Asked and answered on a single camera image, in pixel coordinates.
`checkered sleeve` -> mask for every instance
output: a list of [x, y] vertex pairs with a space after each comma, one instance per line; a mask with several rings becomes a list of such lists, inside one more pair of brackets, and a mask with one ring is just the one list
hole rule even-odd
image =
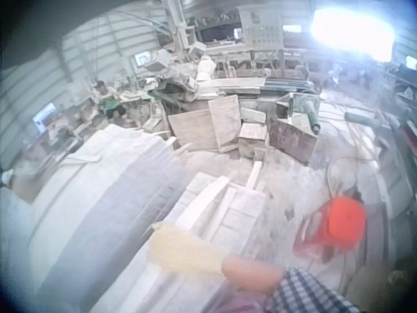
[[359, 312], [348, 300], [323, 286], [309, 272], [291, 268], [266, 302], [269, 313]]

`yellow glove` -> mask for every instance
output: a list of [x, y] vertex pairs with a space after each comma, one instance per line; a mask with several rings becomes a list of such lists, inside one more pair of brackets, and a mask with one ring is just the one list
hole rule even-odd
[[168, 224], [155, 224], [150, 238], [148, 261], [163, 270], [192, 275], [223, 275], [226, 251], [208, 241]]

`window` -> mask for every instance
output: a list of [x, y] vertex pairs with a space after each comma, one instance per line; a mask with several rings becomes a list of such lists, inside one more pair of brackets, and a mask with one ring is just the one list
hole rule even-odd
[[282, 29], [289, 33], [301, 33], [302, 30], [301, 25], [282, 25]]
[[253, 24], [259, 24], [259, 23], [261, 23], [261, 18], [255, 12], [250, 12], [250, 17], [252, 19], [252, 23]]
[[151, 61], [151, 53], [149, 51], [138, 53], [135, 55], [137, 67], [144, 67]]
[[235, 35], [235, 39], [241, 39], [242, 38], [242, 29], [241, 28], [235, 28], [233, 30], [233, 33]]
[[316, 10], [311, 32], [332, 48], [366, 53], [378, 62], [391, 61], [395, 32], [374, 16], [340, 8]]
[[53, 103], [49, 103], [45, 108], [41, 109], [33, 118], [32, 121], [35, 123], [39, 132], [43, 134], [46, 131], [46, 120], [53, 113], [56, 112], [56, 108]]
[[408, 56], [408, 57], [405, 58], [405, 62], [406, 62], [405, 65], [408, 68], [411, 68], [412, 70], [417, 70], [417, 59], [415, 59], [411, 56]]

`wall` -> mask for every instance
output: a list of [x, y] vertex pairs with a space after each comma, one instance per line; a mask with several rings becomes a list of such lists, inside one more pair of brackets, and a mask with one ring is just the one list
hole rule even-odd
[[393, 61], [405, 64], [408, 55], [417, 59], [417, 7], [403, 3], [394, 6], [393, 12], [396, 21]]
[[109, 11], [62, 38], [62, 55], [49, 48], [38, 59], [1, 72], [1, 163], [7, 168], [24, 138], [37, 136], [33, 116], [52, 102], [79, 104], [95, 79], [114, 81], [115, 75], [146, 75], [133, 56], [160, 48], [156, 28], [143, 18], [166, 22], [165, 10], [137, 1]]

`worker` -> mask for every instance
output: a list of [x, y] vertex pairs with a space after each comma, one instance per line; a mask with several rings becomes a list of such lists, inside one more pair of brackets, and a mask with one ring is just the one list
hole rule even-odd
[[359, 312], [307, 271], [241, 258], [168, 224], [157, 224], [154, 229], [147, 257], [162, 269], [192, 276], [224, 276], [246, 291], [267, 296], [258, 310], [256, 306], [248, 309], [241, 301], [240, 306], [218, 308], [218, 313]]
[[94, 99], [108, 119], [114, 118], [115, 111], [126, 118], [126, 109], [121, 105], [120, 96], [114, 88], [106, 86], [102, 80], [99, 80], [94, 88], [97, 91]]

